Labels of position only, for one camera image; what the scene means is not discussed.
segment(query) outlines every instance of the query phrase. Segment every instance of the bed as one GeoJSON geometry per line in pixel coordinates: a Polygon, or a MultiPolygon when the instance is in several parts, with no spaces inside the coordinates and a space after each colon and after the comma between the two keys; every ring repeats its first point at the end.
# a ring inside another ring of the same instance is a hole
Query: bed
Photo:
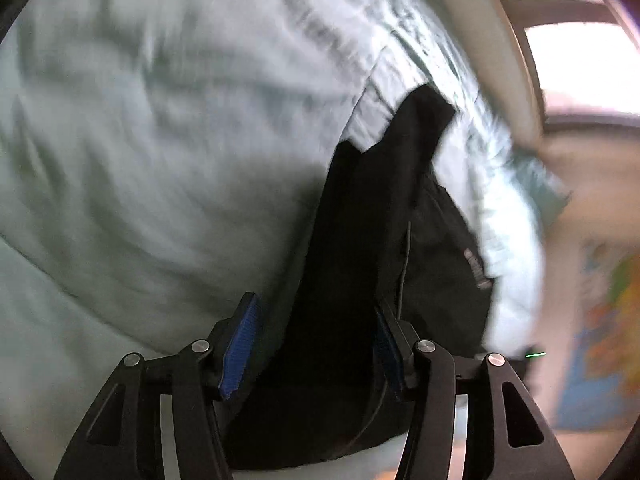
{"type": "MultiPolygon", "coordinates": [[[[273,355],[337,143],[372,146],[423,83],[456,107],[434,166],[497,279],[484,346],[523,351],[567,196],[514,146],[446,9],[29,1],[0,45],[0,428],[36,480],[124,354],[174,353],[252,290],[273,355]]],[[[304,476],[372,478],[401,442],[304,476]]]]}

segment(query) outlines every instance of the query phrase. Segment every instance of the pale green bedding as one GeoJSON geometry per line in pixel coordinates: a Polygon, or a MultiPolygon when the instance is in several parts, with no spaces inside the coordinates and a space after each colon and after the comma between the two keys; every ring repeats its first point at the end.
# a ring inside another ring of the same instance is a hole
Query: pale green bedding
{"type": "Polygon", "coordinates": [[[179,350],[246,290],[268,359],[336,144],[423,82],[459,110],[435,165],[499,278],[486,344],[517,352],[536,197],[426,0],[28,3],[0,46],[0,428],[36,480],[122,355],[179,350]]]}

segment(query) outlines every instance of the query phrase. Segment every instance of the black backpack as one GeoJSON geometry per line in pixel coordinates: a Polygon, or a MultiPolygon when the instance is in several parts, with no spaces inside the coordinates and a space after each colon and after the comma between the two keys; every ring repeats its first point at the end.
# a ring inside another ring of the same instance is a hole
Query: black backpack
{"type": "Polygon", "coordinates": [[[421,86],[370,150],[338,145],[283,345],[226,431],[232,468],[320,462],[408,429],[373,351],[382,303],[452,354],[481,351],[492,282],[431,167],[453,115],[421,86]]]}

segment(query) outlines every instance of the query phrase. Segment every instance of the colorful poster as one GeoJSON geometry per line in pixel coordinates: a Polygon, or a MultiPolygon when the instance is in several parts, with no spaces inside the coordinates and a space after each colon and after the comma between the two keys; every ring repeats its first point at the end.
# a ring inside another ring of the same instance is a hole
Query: colorful poster
{"type": "Polygon", "coordinates": [[[591,243],[584,254],[583,327],[556,428],[626,428],[640,412],[640,251],[591,243]]]}

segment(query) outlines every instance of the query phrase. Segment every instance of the window frame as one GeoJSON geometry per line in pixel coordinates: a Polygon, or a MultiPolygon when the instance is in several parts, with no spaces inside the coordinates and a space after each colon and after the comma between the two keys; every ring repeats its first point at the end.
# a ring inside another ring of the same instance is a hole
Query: window frame
{"type": "Polygon", "coordinates": [[[638,28],[630,26],[629,20],[617,9],[620,4],[609,3],[608,0],[500,0],[507,14],[511,27],[520,45],[531,77],[538,110],[543,124],[543,133],[552,134],[568,128],[585,132],[603,126],[611,126],[612,131],[624,131],[640,134],[640,116],[624,112],[607,113],[575,113],[552,112],[545,108],[545,97],[540,86],[536,62],[531,51],[526,29],[540,25],[557,25],[558,23],[611,23],[620,25],[629,36],[629,40],[640,50],[636,39],[640,36],[638,28]]]}

